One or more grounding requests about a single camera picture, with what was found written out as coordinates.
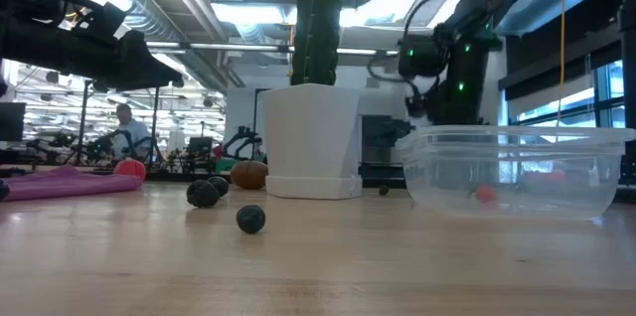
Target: man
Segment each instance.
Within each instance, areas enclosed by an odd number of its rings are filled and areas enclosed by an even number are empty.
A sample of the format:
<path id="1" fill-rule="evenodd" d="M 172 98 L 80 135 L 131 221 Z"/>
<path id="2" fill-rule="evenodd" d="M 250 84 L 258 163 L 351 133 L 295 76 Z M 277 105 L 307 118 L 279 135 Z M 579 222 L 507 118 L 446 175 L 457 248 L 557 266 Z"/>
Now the man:
<path id="1" fill-rule="evenodd" d="M 135 121 L 132 118 L 132 110 L 126 103 L 121 103 L 117 106 L 117 118 L 119 119 L 119 130 L 130 132 L 130 139 L 134 145 L 144 137 L 150 137 L 148 127 L 143 122 Z M 115 159 L 122 160 L 129 155 L 129 145 L 126 137 L 122 134 L 115 136 L 112 144 Z M 145 157 L 150 150 L 150 141 L 145 141 L 135 148 L 139 157 Z"/>

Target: window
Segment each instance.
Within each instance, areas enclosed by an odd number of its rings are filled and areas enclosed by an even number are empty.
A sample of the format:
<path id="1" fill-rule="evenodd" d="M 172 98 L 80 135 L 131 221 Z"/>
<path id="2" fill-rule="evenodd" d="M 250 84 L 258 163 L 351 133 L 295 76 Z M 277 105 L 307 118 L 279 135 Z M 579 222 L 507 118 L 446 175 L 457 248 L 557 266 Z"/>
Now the window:
<path id="1" fill-rule="evenodd" d="M 625 128 L 625 105 L 612 108 L 612 127 Z"/>
<path id="2" fill-rule="evenodd" d="M 581 92 L 566 96 L 560 100 L 560 110 L 566 111 L 574 107 L 586 106 L 594 104 L 594 87 L 587 88 Z M 518 121 L 525 121 L 531 118 L 544 116 L 550 113 L 558 112 L 558 100 L 537 107 L 528 112 L 524 112 L 517 116 Z"/>
<path id="3" fill-rule="evenodd" d="M 562 127 L 625 127 L 623 62 L 617 61 L 593 71 L 596 87 L 582 90 L 560 100 Z M 557 126 L 558 100 L 523 112 L 511 124 Z"/>

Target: small red object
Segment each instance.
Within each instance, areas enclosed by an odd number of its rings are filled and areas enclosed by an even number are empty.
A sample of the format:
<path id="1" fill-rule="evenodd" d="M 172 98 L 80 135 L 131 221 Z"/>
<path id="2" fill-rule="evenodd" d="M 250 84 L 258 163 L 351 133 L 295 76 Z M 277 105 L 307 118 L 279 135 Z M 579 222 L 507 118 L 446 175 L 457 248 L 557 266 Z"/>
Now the small red object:
<path id="1" fill-rule="evenodd" d="M 146 179 L 146 167 L 143 166 L 143 163 L 131 159 L 117 163 L 113 172 L 120 175 L 135 176 L 142 181 Z"/>
<path id="2" fill-rule="evenodd" d="M 495 203 L 498 200 L 495 189 L 487 185 L 478 186 L 475 189 L 475 197 L 483 204 Z"/>

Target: brown ball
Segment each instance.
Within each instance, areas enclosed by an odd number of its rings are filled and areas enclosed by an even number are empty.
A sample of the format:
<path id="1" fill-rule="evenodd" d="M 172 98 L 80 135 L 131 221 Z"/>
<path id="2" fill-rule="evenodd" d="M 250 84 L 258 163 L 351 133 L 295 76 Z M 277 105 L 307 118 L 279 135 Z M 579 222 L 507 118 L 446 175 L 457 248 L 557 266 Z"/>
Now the brown ball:
<path id="1" fill-rule="evenodd" d="M 242 161 L 230 171 L 230 179 L 235 185 L 247 190 L 259 190 L 265 187 L 267 165 L 257 161 Z"/>

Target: cactus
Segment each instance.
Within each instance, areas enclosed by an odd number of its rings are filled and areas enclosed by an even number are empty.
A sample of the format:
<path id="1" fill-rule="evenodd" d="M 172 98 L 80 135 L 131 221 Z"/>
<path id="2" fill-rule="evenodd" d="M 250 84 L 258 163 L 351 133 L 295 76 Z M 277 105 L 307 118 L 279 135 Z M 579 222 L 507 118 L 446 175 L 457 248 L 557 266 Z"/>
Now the cactus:
<path id="1" fill-rule="evenodd" d="M 291 84 L 336 82 L 342 0 L 298 0 Z"/>

